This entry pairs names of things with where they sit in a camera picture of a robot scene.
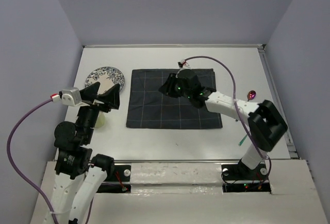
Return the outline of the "pale yellow mug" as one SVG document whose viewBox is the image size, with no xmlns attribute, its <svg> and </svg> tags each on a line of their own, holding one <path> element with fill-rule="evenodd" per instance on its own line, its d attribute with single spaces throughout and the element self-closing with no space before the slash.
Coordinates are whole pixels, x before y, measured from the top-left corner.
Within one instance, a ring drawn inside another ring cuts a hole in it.
<svg viewBox="0 0 330 224">
<path fill-rule="evenodd" d="M 97 117 L 97 120 L 96 120 L 96 123 L 95 123 L 95 126 L 94 127 L 96 129 L 98 129 L 98 128 L 104 126 L 104 124 L 105 124 L 105 115 L 104 115 L 103 112 L 100 112 L 98 114 L 98 117 Z"/>
</svg>

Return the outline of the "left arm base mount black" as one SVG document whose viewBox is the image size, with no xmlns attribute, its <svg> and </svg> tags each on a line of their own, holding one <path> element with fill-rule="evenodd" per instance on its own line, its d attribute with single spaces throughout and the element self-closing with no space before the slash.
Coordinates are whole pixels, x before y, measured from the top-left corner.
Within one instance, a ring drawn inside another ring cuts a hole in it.
<svg viewBox="0 0 330 224">
<path fill-rule="evenodd" d="M 114 172 L 111 176 L 107 176 L 104 182 L 101 183 L 97 193 L 122 194 L 130 193 L 131 184 L 131 165 L 116 164 Z"/>
</svg>

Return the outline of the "dark grey checked cloth placemat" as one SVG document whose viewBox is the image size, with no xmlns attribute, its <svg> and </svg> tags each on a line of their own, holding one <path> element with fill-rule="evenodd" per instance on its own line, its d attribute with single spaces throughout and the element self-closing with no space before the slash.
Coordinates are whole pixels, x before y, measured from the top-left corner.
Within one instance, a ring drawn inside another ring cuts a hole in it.
<svg viewBox="0 0 330 224">
<path fill-rule="evenodd" d="M 134 129 L 221 129 L 220 114 L 197 109 L 188 99 L 159 92 L 176 69 L 132 70 L 126 127 Z"/>
</svg>

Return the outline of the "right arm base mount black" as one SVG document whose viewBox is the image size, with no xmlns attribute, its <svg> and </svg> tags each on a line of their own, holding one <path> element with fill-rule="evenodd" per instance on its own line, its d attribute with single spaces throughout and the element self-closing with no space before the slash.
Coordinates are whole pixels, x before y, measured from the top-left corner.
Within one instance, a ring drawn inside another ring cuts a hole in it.
<svg viewBox="0 0 330 224">
<path fill-rule="evenodd" d="M 271 192 L 268 170 L 265 163 L 259 164 L 254 170 L 239 169 L 238 164 L 222 165 L 221 178 L 224 193 Z"/>
</svg>

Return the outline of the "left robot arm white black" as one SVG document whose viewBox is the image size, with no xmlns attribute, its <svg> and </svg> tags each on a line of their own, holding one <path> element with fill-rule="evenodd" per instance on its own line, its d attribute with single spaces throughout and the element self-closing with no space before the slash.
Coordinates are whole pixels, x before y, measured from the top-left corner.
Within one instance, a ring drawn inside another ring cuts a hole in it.
<svg viewBox="0 0 330 224">
<path fill-rule="evenodd" d="M 52 95 L 53 101 L 78 107 L 76 121 L 64 121 L 54 131 L 58 149 L 55 184 L 51 207 L 43 223 L 82 223 L 100 185 L 114 174 L 114 159 L 92 155 L 90 144 L 101 112 L 108 113 L 120 106 L 120 85 L 117 83 L 99 94 L 100 83 L 79 90 L 71 88 Z"/>
</svg>

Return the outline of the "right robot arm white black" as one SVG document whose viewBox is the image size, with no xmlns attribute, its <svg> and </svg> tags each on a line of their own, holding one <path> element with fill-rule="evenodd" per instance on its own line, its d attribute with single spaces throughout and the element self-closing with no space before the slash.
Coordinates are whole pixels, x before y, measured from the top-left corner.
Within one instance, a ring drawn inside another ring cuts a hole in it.
<svg viewBox="0 0 330 224">
<path fill-rule="evenodd" d="M 196 108 L 218 113 L 239 120 L 248 132 L 252 145 L 240 159 L 235 173 L 248 179 L 256 173 L 256 167 L 287 132 L 288 126 L 273 102 L 248 102 L 203 86 L 193 70 L 171 73 L 159 88 L 163 95 L 184 97 Z"/>
</svg>

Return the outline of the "blue floral ceramic plate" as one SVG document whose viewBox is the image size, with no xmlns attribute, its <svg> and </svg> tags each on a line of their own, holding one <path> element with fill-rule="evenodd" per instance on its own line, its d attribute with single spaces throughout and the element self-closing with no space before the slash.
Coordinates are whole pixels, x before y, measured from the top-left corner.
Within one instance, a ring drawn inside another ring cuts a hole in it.
<svg viewBox="0 0 330 224">
<path fill-rule="evenodd" d="M 95 69 L 87 76 L 85 88 L 96 82 L 100 83 L 98 94 L 104 94 L 117 83 L 120 85 L 121 91 L 125 84 L 125 78 L 119 69 L 111 66 L 104 66 Z"/>
</svg>

